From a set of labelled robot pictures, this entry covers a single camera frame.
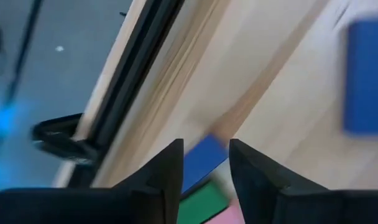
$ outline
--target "green block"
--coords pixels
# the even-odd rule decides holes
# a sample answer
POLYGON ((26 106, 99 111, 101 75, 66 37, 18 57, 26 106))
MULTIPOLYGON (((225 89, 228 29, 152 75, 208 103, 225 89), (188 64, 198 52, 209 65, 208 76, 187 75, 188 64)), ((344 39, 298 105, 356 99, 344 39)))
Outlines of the green block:
POLYGON ((213 182, 191 194, 179 204, 178 224, 203 223, 229 206, 229 200, 213 182))

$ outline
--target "blue block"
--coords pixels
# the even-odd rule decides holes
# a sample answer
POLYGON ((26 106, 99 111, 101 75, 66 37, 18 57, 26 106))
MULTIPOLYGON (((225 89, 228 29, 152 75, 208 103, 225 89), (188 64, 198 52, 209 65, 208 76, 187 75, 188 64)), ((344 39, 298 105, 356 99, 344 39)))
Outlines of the blue block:
POLYGON ((355 22, 348 32, 344 129, 378 134, 378 18, 355 22))
POLYGON ((182 193, 199 183, 228 158, 223 145, 212 135, 201 140, 183 158, 182 193))

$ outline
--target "black clamp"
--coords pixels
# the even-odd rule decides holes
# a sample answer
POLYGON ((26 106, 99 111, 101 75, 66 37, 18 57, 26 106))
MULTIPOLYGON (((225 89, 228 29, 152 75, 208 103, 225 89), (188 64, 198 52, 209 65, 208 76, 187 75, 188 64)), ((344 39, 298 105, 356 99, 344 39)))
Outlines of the black clamp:
POLYGON ((82 113, 50 119, 36 124, 32 140, 37 147, 64 160, 79 165, 92 166, 98 158, 98 151, 86 140, 74 141, 74 135, 82 113))

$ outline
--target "pink block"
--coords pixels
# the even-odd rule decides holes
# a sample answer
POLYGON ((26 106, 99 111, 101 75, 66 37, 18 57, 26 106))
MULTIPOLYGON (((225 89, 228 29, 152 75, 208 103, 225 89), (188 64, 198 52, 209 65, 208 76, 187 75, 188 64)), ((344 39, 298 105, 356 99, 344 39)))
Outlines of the pink block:
POLYGON ((245 224, 238 202, 233 202, 226 210, 215 216, 207 224, 245 224))

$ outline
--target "gray floor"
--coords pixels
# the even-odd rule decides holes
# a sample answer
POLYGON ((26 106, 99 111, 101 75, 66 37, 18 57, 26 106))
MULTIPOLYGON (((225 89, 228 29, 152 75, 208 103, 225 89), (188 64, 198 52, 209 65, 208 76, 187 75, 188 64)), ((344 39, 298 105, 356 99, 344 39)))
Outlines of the gray floor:
MULTIPOLYGON (((31 0, 0 0, 4 72, 12 77, 31 0)), ((131 0, 44 0, 0 153, 0 189, 49 186, 60 160, 37 151, 32 125, 84 110, 131 0)))

